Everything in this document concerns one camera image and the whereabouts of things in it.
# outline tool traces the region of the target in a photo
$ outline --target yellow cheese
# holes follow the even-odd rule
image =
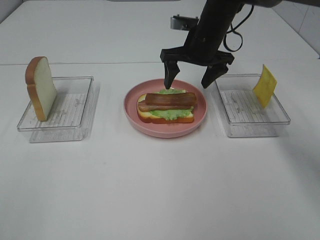
[[[276,85],[277,80],[272,75],[270,70],[265,65],[263,65],[261,77],[258,83],[253,88],[253,92],[255,93],[263,108],[268,105],[272,95],[274,94]]]

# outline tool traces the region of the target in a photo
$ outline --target white wall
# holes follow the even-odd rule
[[[0,23],[8,17],[23,0],[0,0]]]
[[[282,1],[273,10],[320,54],[320,7]]]

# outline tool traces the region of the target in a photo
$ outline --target toast slice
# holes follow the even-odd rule
[[[25,70],[25,83],[29,97],[39,121],[46,121],[57,96],[48,59],[33,58]]]
[[[138,98],[138,101],[136,103],[136,109],[138,116],[140,120],[144,123],[154,123],[154,124],[172,124],[172,123],[183,123],[188,124],[192,123],[194,121],[194,114],[191,112],[186,117],[178,117],[174,120],[166,120],[163,117],[159,117],[156,115],[153,115],[150,111],[140,111],[138,108],[138,103],[145,100],[147,94],[143,94]]]

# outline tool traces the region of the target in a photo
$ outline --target clear plastic tray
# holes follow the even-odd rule
[[[31,102],[27,105],[17,130],[30,143],[79,141],[91,129],[96,109],[92,76],[53,77],[57,90],[47,121],[37,119]]]
[[[259,78],[259,74],[223,75],[213,84],[211,95],[228,137],[276,137],[290,124],[276,95],[262,108],[252,91]]]

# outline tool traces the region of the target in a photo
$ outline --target white tabletop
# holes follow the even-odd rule
[[[211,88],[197,130],[147,136],[122,104],[133,86],[163,76],[161,63],[52,64],[55,77],[100,84],[92,133],[32,144],[16,129],[26,66],[0,66],[0,239],[318,239],[319,61],[238,61],[230,73],[259,73],[262,63],[292,120],[284,136],[226,137]],[[180,68],[179,79],[202,89],[202,67]]]
[[[50,63],[160,62],[161,49],[182,46],[187,36],[170,29],[170,17],[200,17],[205,2],[26,1],[0,24],[0,65],[27,64],[35,56]],[[236,61],[319,57],[270,8],[256,7],[238,31],[244,42]],[[239,44],[232,34],[228,42],[233,49]]]

